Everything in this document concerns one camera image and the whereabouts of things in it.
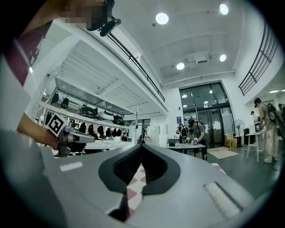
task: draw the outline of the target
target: white shelving unit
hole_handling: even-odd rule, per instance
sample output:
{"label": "white shelving unit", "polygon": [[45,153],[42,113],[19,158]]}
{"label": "white shelving unit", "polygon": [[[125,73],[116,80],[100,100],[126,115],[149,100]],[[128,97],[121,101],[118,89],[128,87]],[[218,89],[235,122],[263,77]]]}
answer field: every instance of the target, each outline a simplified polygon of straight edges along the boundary
{"label": "white shelving unit", "polygon": [[96,120],[96,119],[91,119],[91,118],[80,116],[80,115],[77,115],[77,114],[74,114],[74,113],[70,113],[68,111],[64,111],[63,109],[59,109],[59,108],[56,108],[56,107],[54,107],[52,105],[48,105],[48,104],[46,104],[44,102],[40,102],[40,106],[46,108],[49,111],[56,112],[56,113],[58,113],[60,115],[63,115],[63,116],[66,116],[66,117],[69,117],[69,118],[72,118],[72,119],[77,119],[77,120],[90,122],[90,123],[95,123],[95,124],[99,124],[99,125],[103,125],[103,126],[109,126],[109,127],[116,127],[116,128],[123,128],[123,129],[129,129],[130,128],[128,126],[121,126],[121,125],[118,125],[118,124],[113,124],[113,123],[110,123],[110,122],[100,121],[100,120]]}

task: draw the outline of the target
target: ceiling light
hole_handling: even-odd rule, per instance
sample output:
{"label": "ceiling light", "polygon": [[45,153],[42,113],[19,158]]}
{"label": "ceiling light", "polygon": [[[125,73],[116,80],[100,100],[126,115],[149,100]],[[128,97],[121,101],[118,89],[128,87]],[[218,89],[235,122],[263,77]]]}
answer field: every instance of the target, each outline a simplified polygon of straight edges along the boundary
{"label": "ceiling light", "polygon": [[224,15],[228,14],[228,7],[225,4],[220,5],[220,12]]}
{"label": "ceiling light", "polygon": [[271,94],[278,93],[278,92],[279,92],[279,90],[271,90],[270,91]]}
{"label": "ceiling light", "polygon": [[176,66],[176,68],[178,69],[178,70],[182,70],[182,69],[184,69],[184,67],[185,67],[185,64],[184,63],[179,63],[179,64],[177,64],[177,66]]}
{"label": "ceiling light", "polygon": [[155,19],[159,24],[166,24],[169,20],[168,16],[163,12],[156,15]]}
{"label": "ceiling light", "polygon": [[226,56],[226,55],[221,55],[221,56],[220,56],[220,61],[221,61],[221,62],[223,62],[223,61],[225,61],[225,60],[226,60],[226,58],[227,58],[227,56]]}

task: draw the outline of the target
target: gray floor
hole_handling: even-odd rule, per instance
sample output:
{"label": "gray floor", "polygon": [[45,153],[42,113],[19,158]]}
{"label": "gray floor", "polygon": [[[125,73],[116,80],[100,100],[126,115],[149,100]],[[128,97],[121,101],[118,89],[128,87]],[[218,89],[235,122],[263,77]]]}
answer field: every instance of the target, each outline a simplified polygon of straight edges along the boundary
{"label": "gray floor", "polygon": [[[280,172],[277,170],[281,170],[283,165],[284,148],[282,141],[280,141],[279,148],[279,160],[272,164],[263,162],[264,153],[260,153],[259,162],[257,162],[256,152],[253,151],[250,151],[246,159],[246,150],[242,147],[232,150],[239,153],[239,155],[225,159],[217,159],[208,153],[208,162],[218,163],[228,176],[236,180],[257,199],[263,193],[272,189],[278,180]],[[197,154],[196,157],[201,158],[201,153]]]}

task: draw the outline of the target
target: pipe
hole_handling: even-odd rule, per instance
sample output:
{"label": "pipe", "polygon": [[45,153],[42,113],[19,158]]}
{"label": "pipe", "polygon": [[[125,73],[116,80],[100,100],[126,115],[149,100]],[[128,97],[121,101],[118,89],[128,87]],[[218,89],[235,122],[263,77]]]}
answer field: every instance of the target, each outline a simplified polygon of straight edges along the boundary
{"label": "pipe", "polygon": [[224,72],[219,72],[219,73],[210,73],[210,74],[205,74],[205,75],[200,75],[200,76],[196,76],[196,77],[189,77],[189,78],[185,78],[185,79],[181,79],[181,80],[177,80],[174,82],[170,82],[170,83],[166,83],[161,85],[161,88],[167,88],[167,87],[172,87],[172,86],[180,86],[183,85],[184,83],[191,81],[191,80],[195,80],[195,79],[202,79],[204,77],[211,77],[211,76],[224,76],[224,75],[234,75],[236,71],[232,70],[232,71],[224,71]]}

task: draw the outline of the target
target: railing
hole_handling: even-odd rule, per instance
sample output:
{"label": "railing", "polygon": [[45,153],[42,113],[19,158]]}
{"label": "railing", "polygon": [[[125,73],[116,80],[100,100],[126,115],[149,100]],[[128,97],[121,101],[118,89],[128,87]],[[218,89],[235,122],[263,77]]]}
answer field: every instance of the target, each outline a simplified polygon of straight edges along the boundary
{"label": "railing", "polygon": [[145,71],[145,69],[142,67],[142,65],[140,65],[140,63],[137,61],[137,59],[132,55],[131,52],[129,52],[129,50],[112,34],[110,33],[109,35],[106,36],[108,38],[109,41],[111,41],[113,44],[115,44],[122,53],[124,53],[129,60],[135,64],[135,66],[138,68],[138,70],[143,74],[143,76],[147,79],[147,81],[152,85],[152,87],[155,89],[155,91],[157,92],[157,94],[162,98],[163,102],[165,102],[165,98],[162,95],[162,93],[159,91],[159,89],[157,88],[157,86],[155,85],[155,83],[152,81],[152,79],[150,78],[150,76],[147,74],[147,72]]}
{"label": "railing", "polygon": [[255,60],[244,80],[239,85],[243,96],[257,83],[257,81],[263,75],[273,59],[277,45],[277,38],[275,37],[270,26],[265,23],[261,44]]}

